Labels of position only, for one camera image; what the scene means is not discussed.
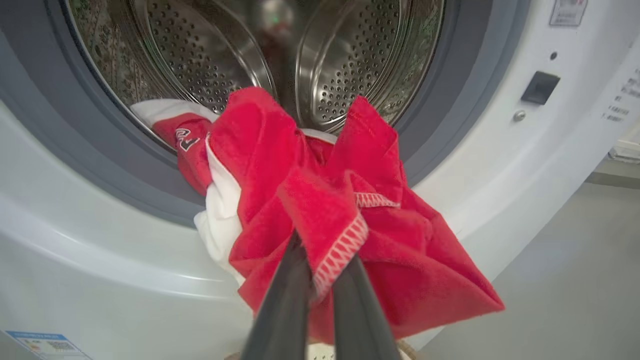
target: laundry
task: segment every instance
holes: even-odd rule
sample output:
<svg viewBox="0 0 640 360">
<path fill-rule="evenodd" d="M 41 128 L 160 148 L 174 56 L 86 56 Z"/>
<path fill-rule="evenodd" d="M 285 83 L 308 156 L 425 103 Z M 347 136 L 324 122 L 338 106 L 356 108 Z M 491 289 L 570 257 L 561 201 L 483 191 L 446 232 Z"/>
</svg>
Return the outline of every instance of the laundry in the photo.
<svg viewBox="0 0 640 360">
<path fill-rule="evenodd" d="M 260 88 L 234 92 L 219 117 L 153 102 L 132 111 L 176 148 L 180 171 L 206 194 L 198 232 L 254 311 L 294 226 L 315 288 L 310 335 L 325 343 L 331 286 L 356 253 L 396 338 L 504 309 L 442 216 L 408 186 L 397 134 L 365 98 L 337 139 L 298 129 Z"/>
</svg>

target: stainless steel drum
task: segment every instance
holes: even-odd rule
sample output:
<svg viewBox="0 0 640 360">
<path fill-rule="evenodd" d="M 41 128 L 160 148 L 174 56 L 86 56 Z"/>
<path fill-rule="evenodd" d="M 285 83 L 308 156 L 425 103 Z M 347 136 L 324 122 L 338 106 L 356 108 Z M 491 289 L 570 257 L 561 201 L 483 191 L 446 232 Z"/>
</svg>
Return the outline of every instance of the stainless steel drum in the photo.
<svg viewBox="0 0 640 360">
<path fill-rule="evenodd" d="M 126 106 L 171 97 L 220 113 L 230 92 L 255 85 L 301 127 L 331 133 L 358 94 L 390 124 L 402 115 L 444 11 L 444 0 L 69 1 L 84 48 Z"/>
</svg>

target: washing machine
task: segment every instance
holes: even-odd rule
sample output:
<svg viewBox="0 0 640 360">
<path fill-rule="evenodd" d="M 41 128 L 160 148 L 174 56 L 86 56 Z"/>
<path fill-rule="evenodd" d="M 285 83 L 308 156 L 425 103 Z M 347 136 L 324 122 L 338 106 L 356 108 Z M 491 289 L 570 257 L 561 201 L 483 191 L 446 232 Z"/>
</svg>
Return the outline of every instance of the washing machine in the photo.
<svg viewBox="0 0 640 360">
<path fill-rule="evenodd" d="M 0 352 L 241 349 L 252 314 L 196 233 L 204 199 L 129 111 L 145 99 L 221 112 L 257 85 L 338 133 L 368 96 L 413 189 L 494 279 L 640 118 L 638 19 L 636 0 L 5 2 Z"/>
</svg>

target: washing machine door opening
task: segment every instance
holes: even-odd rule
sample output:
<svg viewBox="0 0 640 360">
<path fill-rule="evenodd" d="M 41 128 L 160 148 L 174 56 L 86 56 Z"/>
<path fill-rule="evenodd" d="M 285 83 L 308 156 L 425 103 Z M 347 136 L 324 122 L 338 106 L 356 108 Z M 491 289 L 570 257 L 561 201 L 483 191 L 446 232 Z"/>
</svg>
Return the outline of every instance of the washing machine door opening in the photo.
<svg viewBox="0 0 640 360">
<path fill-rule="evenodd" d="M 415 184 L 479 118 L 529 8 L 529 0 L 68 1 L 16 1 L 0 13 L 0 97 L 87 180 L 188 226 L 204 200 L 131 104 L 178 98 L 219 113 L 231 91 L 258 85 L 301 127 L 337 132 L 362 94 L 397 129 Z"/>
</svg>

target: red fabric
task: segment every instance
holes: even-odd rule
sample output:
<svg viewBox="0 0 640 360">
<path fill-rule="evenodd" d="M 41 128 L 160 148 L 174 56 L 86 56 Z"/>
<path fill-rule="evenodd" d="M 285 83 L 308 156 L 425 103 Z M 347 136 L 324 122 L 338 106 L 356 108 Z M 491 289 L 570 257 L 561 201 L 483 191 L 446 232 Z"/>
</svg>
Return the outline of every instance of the red fabric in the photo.
<svg viewBox="0 0 640 360">
<path fill-rule="evenodd" d="M 153 130 L 178 154 L 178 169 L 186 181 L 200 194 L 206 195 L 211 183 L 205 138 L 211 121 L 194 113 L 160 120 Z"/>
<path fill-rule="evenodd" d="M 364 98 L 332 146 L 305 138 L 265 91 L 239 90 L 208 145 L 242 189 L 243 231 L 229 262 L 246 278 L 239 293 L 254 311 L 293 223 L 319 292 L 310 334 L 325 343 L 333 342 L 330 285 L 358 249 L 396 338 L 504 308 L 442 216 L 407 185 L 397 134 Z"/>
</svg>

